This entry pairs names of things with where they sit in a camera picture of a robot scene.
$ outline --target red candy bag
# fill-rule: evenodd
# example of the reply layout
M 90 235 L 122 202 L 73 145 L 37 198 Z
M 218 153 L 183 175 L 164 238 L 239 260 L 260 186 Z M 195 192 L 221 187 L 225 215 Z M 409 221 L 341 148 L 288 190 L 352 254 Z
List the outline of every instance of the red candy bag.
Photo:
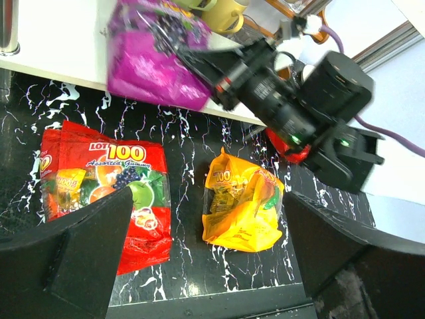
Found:
M 266 134 L 273 144 L 276 151 L 278 151 L 279 155 L 285 158 L 290 163 L 299 164 L 303 160 L 306 159 L 308 153 L 310 152 L 310 146 L 307 145 L 304 149 L 298 154 L 285 155 L 286 151 L 289 150 L 289 146 L 279 138 L 271 129 L 266 128 Z
M 42 135 L 40 153 L 40 179 L 43 209 L 51 219 L 57 218 L 55 201 L 56 173 L 59 167 L 60 130 L 47 129 Z
M 56 216 L 125 186 L 133 192 L 133 213 L 118 274 L 169 259 L 171 211 L 163 148 L 150 142 L 113 140 L 65 121 L 56 173 Z

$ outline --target green apple image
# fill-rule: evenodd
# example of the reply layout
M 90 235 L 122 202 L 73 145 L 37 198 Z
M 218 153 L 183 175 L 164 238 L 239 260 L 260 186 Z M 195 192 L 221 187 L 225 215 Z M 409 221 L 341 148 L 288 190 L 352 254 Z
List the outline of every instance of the green apple image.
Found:
M 133 193 L 133 206 L 136 210 L 142 207 L 151 207 L 153 203 L 153 190 L 148 183 L 133 181 L 128 184 Z

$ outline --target orange image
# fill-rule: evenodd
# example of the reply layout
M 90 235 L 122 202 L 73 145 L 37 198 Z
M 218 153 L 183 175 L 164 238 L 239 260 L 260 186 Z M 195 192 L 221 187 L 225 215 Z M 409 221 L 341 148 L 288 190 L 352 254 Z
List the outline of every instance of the orange image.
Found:
M 115 191 L 112 187 L 109 186 L 100 186 L 93 190 L 92 194 L 90 195 L 90 204 L 97 201 L 98 199 L 101 199 L 102 197 L 107 196 L 108 194 Z
M 99 161 L 106 161 L 106 155 L 99 158 Z M 123 171 L 122 167 L 116 166 L 96 166 L 96 177 L 101 186 L 112 186 L 117 181 L 117 174 Z

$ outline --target yellow mug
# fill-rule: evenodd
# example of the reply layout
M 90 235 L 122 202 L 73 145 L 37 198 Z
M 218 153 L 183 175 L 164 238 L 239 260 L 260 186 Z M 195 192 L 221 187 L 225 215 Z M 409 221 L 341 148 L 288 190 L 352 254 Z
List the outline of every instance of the yellow mug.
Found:
M 244 25 L 242 14 L 249 3 L 249 0 L 216 0 L 216 5 L 210 11 L 203 12 L 202 20 L 214 32 L 222 35 L 236 33 Z
M 201 10 L 201 11 L 208 11 L 212 9 L 217 3 L 217 0 L 211 0 L 208 2 L 208 4 L 201 8 L 199 5 L 201 4 L 203 0 L 173 0 L 176 4 L 178 4 L 182 9 L 190 11 L 192 9 L 195 10 Z

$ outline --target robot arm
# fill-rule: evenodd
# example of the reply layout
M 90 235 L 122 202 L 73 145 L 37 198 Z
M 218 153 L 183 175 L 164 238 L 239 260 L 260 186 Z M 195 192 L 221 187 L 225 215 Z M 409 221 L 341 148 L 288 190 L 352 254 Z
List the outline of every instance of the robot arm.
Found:
M 329 51 L 300 86 L 273 70 L 279 54 L 274 39 L 229 51 L 179 51 L 181 61 L 211 88 L 212 99 L 232 110 L 250 109 L 289 147 L 310 147 L 301 163 L 323 183 L 360 192 L 380 136 L 346 125 L 372 98 L 373 80 L 349 57 Z

